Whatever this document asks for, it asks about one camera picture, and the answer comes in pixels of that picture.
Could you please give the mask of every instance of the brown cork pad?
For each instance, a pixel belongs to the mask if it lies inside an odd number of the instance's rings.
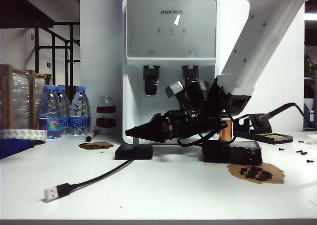
[[[96,150],[96,149],[108,149],[109,147],[113,147],[113,145],[108,142],[87,142],[87,143],[80,144],[79,147],[86,150]]]
[[[252,179],[252,178],[246,178],[245,175],[241,175],[240,174],[241,169],[245,169],[247,167],[251,167],[251,166],[246,166],[246,165],[243,166],[243,165],[238,165],[238,164],[229,164],[227,166],[227,168],[229,169],[229,172],[233,176],[235,176],[239,179],[245,179],[245,180],[248,180],[250,182],[257,183],[257,184],[262,184],[262,183],[283,184],[284,183],[284,177],[285,177],[284,171],[280,170],[276,166],[273,166],[272,164],[262,163],[259,166],[256,166],[256,167],[262,168],[262,170],[265,170],[265,171],[272,174],[272,178],[268,179],[266,181],[259,181],[259,180]]]

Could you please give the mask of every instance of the bottle label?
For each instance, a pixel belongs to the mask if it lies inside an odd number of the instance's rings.
[[[62,128],[69,128],[70,127],[70,117],[64,116],[60,118]]]
[[[90,116],[70,117],[70,125],[72,128],[90,127]]]
[[[40,118],[39,129],[46,130],[49,132],[60,131],[62,130],[61,120],[60,118]]]

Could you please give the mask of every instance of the white tape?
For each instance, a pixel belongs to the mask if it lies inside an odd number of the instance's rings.
[[[0,139],[26,139],[26,140],[46,140],[48,132],[45,130],[32,129],[6,129],[0,130]]]

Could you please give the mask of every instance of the robotic arm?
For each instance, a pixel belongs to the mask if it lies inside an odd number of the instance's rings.
[[[150,122],[126,130],[127,136],[165,142],[208,132],[196,142],[200,143],[227,126],[222,117],[232,118],[244,109],[257,79],[305,0],[248,1],[248,20],[211,87],[195,79],[185,85],[178,81],[168,86],[167,96],[175,96],[180,109],[155,114]]]

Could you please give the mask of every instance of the usb cable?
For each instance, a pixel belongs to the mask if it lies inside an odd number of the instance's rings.
[[[99,180],[102,180],[110,175],[113,175],[114,173],[118,172],[119,170],[123,169],[124,167],[126,167],[127,165],[129,165],[130,163],[133,162],[133,159],[128,160],[124,163],[122,163],[121,165],[119,165],[118,167],[108,171],[105,174],[102,174],[96,178],[87,180],[85,182],[79,183],[79,184],[69,184],[69,183],[65,183],[65,184],[60,184],[58,186],[55,186],[53,188],[49,188],[44,190],[44,196],[45,196],[45,202],[50,202],[52,200],[55,199],[59,199],[61,197],[67,196],[69,195],[71,192],[73,192],[76,189],[79,189],[83,186],[87,186],[90,185],[92,183],[95,183]]]

